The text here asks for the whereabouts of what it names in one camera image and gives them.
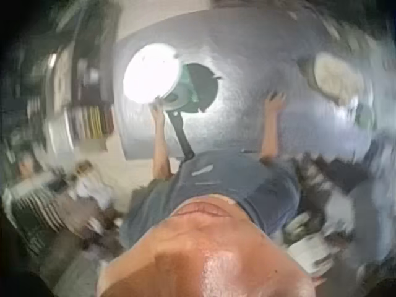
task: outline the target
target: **bright light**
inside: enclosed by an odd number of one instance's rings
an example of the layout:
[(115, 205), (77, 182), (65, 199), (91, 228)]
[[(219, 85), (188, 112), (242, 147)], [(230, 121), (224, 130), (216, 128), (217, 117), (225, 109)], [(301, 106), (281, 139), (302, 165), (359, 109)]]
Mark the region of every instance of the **bright light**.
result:
[(54, 67), (55, 62), (56, 62), (56, 54), (51, 54), (48, 60), (48, 65), (52, 68)]
[(176, 50), (163, 43), (153, 43), (138, 51), (129, 62), (123, 80), (124, 94), (140, 104), (169, 94), (181, 75)]

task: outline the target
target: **hand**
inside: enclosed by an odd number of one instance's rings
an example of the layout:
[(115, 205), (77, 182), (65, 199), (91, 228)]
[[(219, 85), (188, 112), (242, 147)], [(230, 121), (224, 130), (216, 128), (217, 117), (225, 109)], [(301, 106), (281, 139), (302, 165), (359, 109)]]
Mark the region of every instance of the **hand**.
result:
[(151, 115), (156, 126), (163, 127), (165, 125), (165, 115), (163, 114), (162, 101), (156, 100), (150, 105)]
[(265, 114), (278, 114), (285, 108), (285, 93), (271, 92), (264, 101)]

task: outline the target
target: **gray shirt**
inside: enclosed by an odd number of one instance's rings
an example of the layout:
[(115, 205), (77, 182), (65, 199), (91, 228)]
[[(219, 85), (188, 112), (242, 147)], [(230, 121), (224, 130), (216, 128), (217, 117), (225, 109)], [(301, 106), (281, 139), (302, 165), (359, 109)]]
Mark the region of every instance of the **gray shirt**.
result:
[(184, 162), (169, 181), (155, 181), (148, 197), (133, 197), (120, 238), (130, 248), (152, 226), (189, 198), (221, 194), (235, 200), (268, 235), (296, 212), (299, 187), (293, 167), (274, 161), (263, 165), (243, 153), (206, 152)]

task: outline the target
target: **forearm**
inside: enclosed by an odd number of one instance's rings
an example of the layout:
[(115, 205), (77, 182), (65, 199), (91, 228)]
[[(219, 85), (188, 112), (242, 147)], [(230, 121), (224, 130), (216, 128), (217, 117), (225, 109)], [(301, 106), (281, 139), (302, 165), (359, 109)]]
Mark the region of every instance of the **forearm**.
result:
[(278, 113), (267, 113), (264, 119), (260, 158), (275, 158), (278, 153)]
[(155, 125), (153, 177), (155, 179), (169, 179), (172, 177), (164, 127), (157, 124)]

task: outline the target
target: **metal table surface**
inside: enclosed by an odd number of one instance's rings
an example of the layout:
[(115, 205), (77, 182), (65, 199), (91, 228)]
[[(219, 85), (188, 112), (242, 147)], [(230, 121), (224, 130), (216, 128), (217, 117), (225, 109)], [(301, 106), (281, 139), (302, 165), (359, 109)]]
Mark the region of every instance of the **metal table surface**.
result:
[[(152, 158), (154, 128), (148, 106), (123, 94), (124, 72), (139, 49), (158, 42), (174, 47), (183, 63), (199, 63), (221, 77), (217, 97), (204, 113), (183, 113), (184, 131), (196, 153), (223, 148), (257, 151), (263, 99), (270, 90), (288, 95), (279, 124), (283, 153), (359, 157), (367, 150), (370, 133), (311, 90), (297, 65), (320, 51), (333, 52), (320, 19), (310, 11), (291, 17), (286, 11), (231, 8), (173, 17), (116, 44), (114, 110), (127, 159)], [(169, 122), (165, 129), (170, 155), (181, 157)]]

